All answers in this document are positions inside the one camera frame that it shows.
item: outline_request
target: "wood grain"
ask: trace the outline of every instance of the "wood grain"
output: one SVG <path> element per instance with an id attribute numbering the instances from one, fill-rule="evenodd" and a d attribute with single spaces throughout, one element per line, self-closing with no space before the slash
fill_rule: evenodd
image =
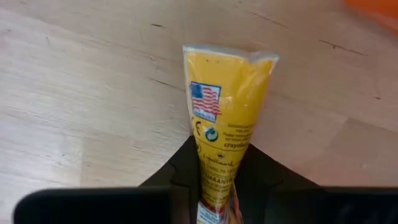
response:
<path id="1" fill-rule="evenodd" d="M 398 184 L 398 41 L 339 1 L 0 0 L 0 223 L 32 191 L 160 168 L 190 133 L 187 43 L 280 55 L 265 153 L 319 184 Z"/>

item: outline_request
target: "american flag logo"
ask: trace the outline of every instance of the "american flag logo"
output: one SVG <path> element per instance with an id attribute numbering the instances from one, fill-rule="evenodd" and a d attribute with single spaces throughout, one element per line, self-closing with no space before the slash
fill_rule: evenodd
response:
<path id="1" fill-rule="evenodd" d="M 220 86 L 191 82 L 191 97 L 193 114 L 211 122 L 216 122 L 220 115 L 218 105 L 220 99 Z"/>

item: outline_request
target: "yellow paint tube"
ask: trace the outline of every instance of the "yellow paint tube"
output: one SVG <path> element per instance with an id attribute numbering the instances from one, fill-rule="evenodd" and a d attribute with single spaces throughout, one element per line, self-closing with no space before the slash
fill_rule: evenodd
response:
<path id="1" fill-rule="evenodd" d="M 183 52 L 188 109 L 201 170 L 197 221 L 231 223 L 227 214 L 231 185 L 279 58 L 269 52 L 208 45 L 185 45 Z"/>

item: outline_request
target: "plastic packaging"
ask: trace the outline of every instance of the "plastic packaging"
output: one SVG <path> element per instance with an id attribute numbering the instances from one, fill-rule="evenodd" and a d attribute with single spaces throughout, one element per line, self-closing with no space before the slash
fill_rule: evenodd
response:
<path id="1" fill-rule="evenodd" d="M 390 28 L 398 35 L 397 0 L 345 0 L 347 5 L 364 12 L 378 23 Z"/>
<path id="2" fill-rule="evenodd" d="M 231 186 L 279 58 L 269 52 L 208 45 L 185 45 L 183 51 L 188 110 L 201 170 L 197 220 L 234 223 L 228 215 L 237 208 L 228 205 Z"/>

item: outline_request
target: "yellow packaging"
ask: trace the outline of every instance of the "yellow packaging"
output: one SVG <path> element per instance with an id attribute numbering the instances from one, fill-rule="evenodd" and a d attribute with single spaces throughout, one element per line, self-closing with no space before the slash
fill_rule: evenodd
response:
<path id="1" fill-rule="evenodd" d="M 185 45 L 183 51 L 188 109 L 200 158 L 200 203 L 219 215 L 217 223 L 224 223 L 229 190 L 279 58 L 207 45 Z M 201 222 L 215 223 L 198 211 Z"/>

